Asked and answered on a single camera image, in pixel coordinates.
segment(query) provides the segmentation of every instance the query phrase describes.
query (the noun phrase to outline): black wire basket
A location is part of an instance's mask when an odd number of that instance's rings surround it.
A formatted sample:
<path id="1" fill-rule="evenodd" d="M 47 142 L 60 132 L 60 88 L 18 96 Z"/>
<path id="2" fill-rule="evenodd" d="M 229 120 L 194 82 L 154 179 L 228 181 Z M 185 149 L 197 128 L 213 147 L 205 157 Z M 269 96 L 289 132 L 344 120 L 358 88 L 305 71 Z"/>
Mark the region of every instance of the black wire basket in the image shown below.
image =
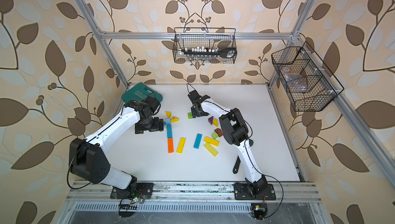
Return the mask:
<path id="1" fill-rule="evenodd" d="M 310 58 L 311 47 L 287 47 L 271 55 L 285 92 L 295 111 L 322 111 L 344 87 L 317 54 L 323 66 L 317 66 Z M 338 86 L 333 87 L 323 75 L 327 71 Z"/>
<path id="2" fill-rule="evenodd" d="M 174 28 L 175 63 L 235 63 L 234 28 Z"/>

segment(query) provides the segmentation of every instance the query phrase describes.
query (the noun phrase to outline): orange block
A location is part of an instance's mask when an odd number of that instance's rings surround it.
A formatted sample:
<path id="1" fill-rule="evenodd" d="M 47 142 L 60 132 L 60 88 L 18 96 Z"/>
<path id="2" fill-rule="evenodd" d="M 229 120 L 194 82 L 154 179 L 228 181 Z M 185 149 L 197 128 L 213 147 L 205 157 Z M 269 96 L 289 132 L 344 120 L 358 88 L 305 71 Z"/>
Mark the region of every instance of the orange block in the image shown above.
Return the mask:
<path id="1" fill-rule="evenodd" d="M 173 138 L 167 139 L 167 148 L 168 148 L 169 154 L 174 152 Z"/>

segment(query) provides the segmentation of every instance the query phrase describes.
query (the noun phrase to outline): yellow block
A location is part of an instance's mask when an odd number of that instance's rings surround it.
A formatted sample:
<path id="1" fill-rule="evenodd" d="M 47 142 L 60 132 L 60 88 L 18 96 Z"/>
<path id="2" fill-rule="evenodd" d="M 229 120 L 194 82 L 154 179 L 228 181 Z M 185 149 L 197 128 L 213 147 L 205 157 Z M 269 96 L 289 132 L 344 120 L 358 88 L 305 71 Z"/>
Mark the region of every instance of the yellow block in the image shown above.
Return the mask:
<path id="1" fill-rule="evenodd" d="M 185 138 L 180 139 L 180 143 L 178 144 L 177 153 L 182 154 L 182 150 L 184 148 Z"/>
<path id="2" fill-rule="evenodd" d="M 205 137 L 204 141 L 217 147 L 220 144 L 220 141 L 214 140 L 213 138 L 209 138 L 209 137 Z"/>
<path id="3" fill-rule="evenodd" d="M 204 144 L 204 147 L 214 156 L 216 157 L 218 155 L 218 152 L 208 143 Z"/>

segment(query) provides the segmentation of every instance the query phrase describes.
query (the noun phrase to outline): green block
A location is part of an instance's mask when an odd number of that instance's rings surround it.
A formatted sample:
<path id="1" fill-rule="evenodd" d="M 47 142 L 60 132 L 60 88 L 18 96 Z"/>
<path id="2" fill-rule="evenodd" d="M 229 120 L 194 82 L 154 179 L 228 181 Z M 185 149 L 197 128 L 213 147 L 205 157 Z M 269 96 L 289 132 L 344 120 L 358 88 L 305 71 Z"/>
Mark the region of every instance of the green block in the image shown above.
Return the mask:
<path id="1" fill-rule="evenodd" d="M 211 134 L 211 137 L 212 137 L 213 139 L 217 139 L 217 138 L 218 138 L 218 134 L 217 134 L 216 132 L 213 132 L 213 133 Z"/>

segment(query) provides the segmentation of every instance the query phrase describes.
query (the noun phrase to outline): blue block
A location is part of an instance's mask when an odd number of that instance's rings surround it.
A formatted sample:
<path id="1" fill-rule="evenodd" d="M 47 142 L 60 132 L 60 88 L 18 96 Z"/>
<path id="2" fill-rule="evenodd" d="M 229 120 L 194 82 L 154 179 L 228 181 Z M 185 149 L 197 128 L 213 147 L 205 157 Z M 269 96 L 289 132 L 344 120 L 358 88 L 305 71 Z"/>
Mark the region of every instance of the blue block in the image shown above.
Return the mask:
<path id="1" fill-rule="evenodd" d="M 201 134 L 198 134 L 198 135 L 196 136 L 194 148 L 199 148 L 200 140 L 201 140 Z"/>

